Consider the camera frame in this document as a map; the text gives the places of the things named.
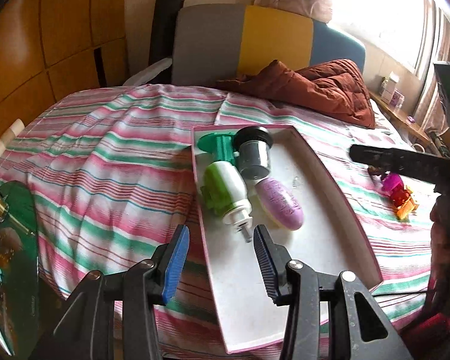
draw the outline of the purple toy vegetable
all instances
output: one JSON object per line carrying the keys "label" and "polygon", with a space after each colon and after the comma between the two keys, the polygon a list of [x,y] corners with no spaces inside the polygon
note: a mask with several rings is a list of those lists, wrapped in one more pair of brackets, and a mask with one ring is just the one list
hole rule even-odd
{"label": "purple toy vegetable", "polygon": [[274,221],[289,230],[302,227],[303,210],[280,181],[266,178],[260,181],[255,189],[263,209]]}

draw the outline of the screw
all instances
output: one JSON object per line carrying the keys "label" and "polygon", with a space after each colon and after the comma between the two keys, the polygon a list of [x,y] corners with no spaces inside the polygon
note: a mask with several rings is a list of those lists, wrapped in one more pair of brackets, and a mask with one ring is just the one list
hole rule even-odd
{"label": "screw", "polygon": [[94,270],[87,273],[87,279],[96,280],[102,275],[102,272]]}
{"label": "screw", "polygon": [[303,262],[301,262],[299,259],[291,259],[288,262],[288,266],[292,269],[302,269],[303,268]]}
{"label": "screw", "polygon": [[240,227],[238,228],[238,231],[242,232],[243,238],[245,238],[245,242],[251,242],[252,241],[252,236],[248,232],[247,227],[245,226],[245,224],[240,225]]}
{"label": "screw", "polygon": [[345,271],[345,272],[342,272],[342,278],[345,281],[353,282],[356,279],[356,276],[353,272]]}
{"label": "screw", "polygon": [[140,261],[140,266],[142,268],[150,269],[155,266],[155,263],[152,259],[144,259],[143,261]]}

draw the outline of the striped bed sheet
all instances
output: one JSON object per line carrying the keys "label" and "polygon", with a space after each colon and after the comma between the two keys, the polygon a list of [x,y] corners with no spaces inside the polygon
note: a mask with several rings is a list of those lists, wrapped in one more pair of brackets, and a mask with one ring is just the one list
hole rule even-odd
{"label": "striped bed sheet", "polygon": [[[185,223],[190,250],[178,290],[155,311],[163,352],[183,359],[278,358],[280,345],[225,353],[207,278],[191,129],[227,124],[295,126],[335,178],[370,240],[384,277],[375,293],[427,287],[433,186],[410,180],[420,207],[399,222],[366,167],[350,162],[347,154],[353,143],[409,149],[396,131],[367,130],[284,103],[172,85],[77,92],[41,114],[8,146],[0,159],[0,184],[19,180],[34,195],[42,278],[66,298],[88,271],[126,270]],[[377,300],[400,328],[417,315],[424,295]],[[121,315],[119,302],[116,313]],[[322,326],[324,355],[327,332]]]}

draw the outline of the brown blanket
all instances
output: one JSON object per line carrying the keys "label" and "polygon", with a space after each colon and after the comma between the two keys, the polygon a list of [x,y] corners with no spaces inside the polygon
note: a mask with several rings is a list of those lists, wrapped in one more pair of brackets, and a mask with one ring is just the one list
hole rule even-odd
{"label": "brown blanket", "polygon": [[367,87],[360,70],[349,59],[337,59],[296,72],[275,60],[256,76],[217,81],[215,87],[301,105],[344,122],[375,127]]}

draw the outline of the green toy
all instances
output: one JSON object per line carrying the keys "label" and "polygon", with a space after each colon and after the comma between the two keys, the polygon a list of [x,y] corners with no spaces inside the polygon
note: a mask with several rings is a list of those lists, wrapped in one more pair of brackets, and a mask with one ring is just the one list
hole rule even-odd
{"label": "green toy", "polygon": [[235,156],[233,154],[234,137],[234,132],[213,132],[201,137],[197,142],[197,146],[200,150],[211,153],[214,156],[214,162],[227,161],[235,165]]}

